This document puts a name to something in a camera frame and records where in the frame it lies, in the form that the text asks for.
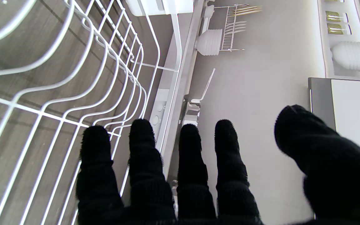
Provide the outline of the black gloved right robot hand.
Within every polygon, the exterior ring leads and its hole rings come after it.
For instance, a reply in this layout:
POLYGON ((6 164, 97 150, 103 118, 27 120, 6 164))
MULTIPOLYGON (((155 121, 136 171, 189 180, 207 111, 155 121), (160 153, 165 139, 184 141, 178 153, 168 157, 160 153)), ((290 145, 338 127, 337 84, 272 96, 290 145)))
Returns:
MULTIPOLYGON (((303 225, 360 225, 360 147, 340 136, 300 105, 284 107, 274 136, 281 152, 304 173, 304 195, 316 219, 303 225)), ((198 129, 182 127, 179 138, 178 213, 163 174, 161 154, 146 119, 129 134, 131 203, 125 207, 111 159, 110 137, 102 126, 84 130, 76 182, 80 225, 262 225, 246 166, 231 121, 215 126, 217 209, 208 187, 198 129)))

